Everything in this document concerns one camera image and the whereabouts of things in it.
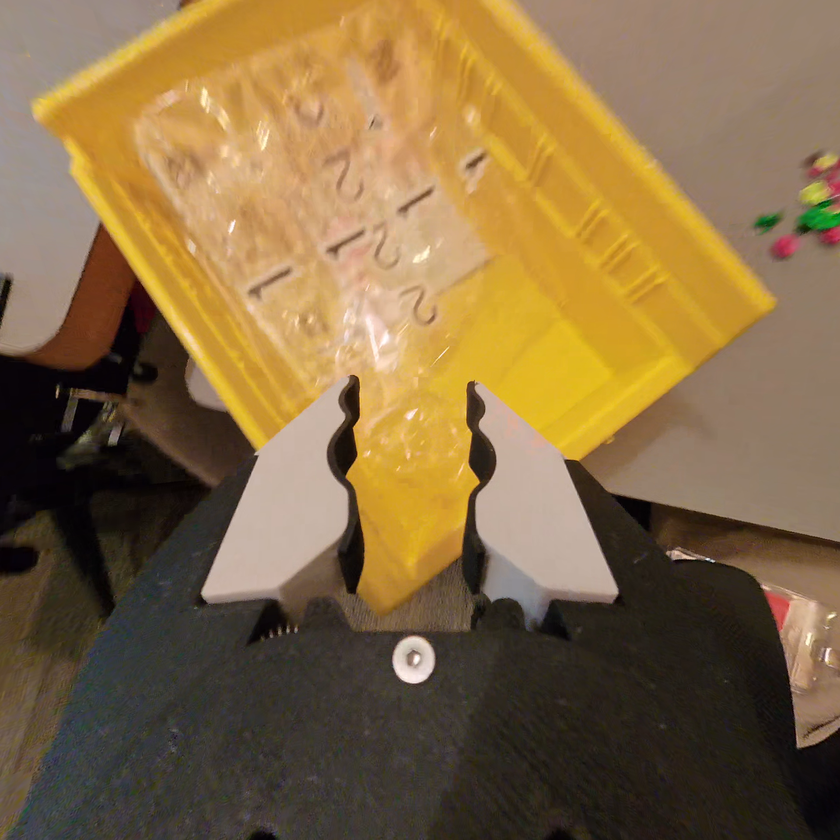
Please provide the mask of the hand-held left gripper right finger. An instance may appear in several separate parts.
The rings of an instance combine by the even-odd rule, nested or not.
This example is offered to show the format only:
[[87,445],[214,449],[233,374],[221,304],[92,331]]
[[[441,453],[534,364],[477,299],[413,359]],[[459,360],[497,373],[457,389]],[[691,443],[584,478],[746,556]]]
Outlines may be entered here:
[[618,585],[563,454],[476,381],[466,421],[477,479],[461,551],[471,593],[514,601],[527,628],[552,602],[613,604]]

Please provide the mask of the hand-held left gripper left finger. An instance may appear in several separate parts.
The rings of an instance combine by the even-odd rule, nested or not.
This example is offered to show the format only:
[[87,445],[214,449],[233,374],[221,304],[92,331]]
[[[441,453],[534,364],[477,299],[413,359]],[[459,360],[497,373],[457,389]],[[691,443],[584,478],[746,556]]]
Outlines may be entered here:
[[257,452],[203,584],[206,604],[305,606],[357,593],[364,536],[348,474],[360,396],[357,376],[340,378]]

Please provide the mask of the clear plastic bag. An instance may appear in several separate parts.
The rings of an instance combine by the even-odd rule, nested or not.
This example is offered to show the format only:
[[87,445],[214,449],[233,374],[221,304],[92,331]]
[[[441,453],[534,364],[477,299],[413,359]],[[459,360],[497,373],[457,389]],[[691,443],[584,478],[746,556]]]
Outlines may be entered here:
[[432,492],[466,479],[463,400],[422,388],[363,394],[357,429],[360,469],[386,487]]

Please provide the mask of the black office chair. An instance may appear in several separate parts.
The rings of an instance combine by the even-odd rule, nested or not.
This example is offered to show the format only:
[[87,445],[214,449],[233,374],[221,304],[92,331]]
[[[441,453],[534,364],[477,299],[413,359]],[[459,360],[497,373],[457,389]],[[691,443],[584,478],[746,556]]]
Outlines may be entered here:
[[2,576],[25,573],[38,561],[35,549],[8,541],[11,531],[41,510],[69,508],[80,497],[58,458],[93,425],[104,402],[75,392],[125,396],[135,375],[141,382],[156,378],[140,362],[141,340],[155,313],[149,295],[134,283],[105,355],[82,371],[2,357]]

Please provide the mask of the clear bag with red contents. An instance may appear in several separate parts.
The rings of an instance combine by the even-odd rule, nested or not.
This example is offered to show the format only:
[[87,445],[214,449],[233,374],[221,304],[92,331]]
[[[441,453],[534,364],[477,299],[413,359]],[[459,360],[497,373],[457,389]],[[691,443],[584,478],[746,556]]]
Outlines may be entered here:
[[693,690],[736,691],[767,742],[800,763],[838,763],[838,607],[684,548],[666,555],[686,589],[675,656]]

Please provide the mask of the yellow plastic bin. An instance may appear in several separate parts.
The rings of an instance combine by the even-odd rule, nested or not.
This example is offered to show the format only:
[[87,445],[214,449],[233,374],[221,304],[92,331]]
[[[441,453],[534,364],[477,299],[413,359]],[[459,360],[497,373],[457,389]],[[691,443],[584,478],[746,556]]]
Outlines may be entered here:
[[[340,378],[363,394],[486,386],[568,459],[590,454],[769,313],[774,300],[514,2],[412,3],[457,117],[445,173],[490,258],[454,342],[414,385],[309,387],[186,246],[133,125],[179,82],[338,23],[368,2],[197,2],[34,100],[157,308],[259,451]],[[477,479],[422,492],[349,471],[360,594],[390,612],[461,556]]]

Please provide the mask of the heap of clear plastic bags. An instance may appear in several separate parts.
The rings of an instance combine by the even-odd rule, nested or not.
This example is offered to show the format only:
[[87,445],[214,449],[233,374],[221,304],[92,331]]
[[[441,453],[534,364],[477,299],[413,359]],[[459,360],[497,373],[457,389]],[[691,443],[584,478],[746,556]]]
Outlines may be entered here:
[[191,255],[309,387],[414,385],[490,258],[445,173],[459,121],[433,59],[414,3],[363,3],[179,82],[134,122]]

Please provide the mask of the cluster of red green pieces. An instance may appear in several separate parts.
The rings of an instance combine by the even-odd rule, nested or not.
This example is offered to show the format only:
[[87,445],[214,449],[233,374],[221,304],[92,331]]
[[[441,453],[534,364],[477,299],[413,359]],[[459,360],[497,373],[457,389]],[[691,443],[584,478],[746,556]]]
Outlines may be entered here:
[[751,231],[769,237],[770,257],[786,261],[807,239],[826,249],[839,245],[839,155],[817,150],[800,164],[801,186],[792,209],[777,209],[753,219]]

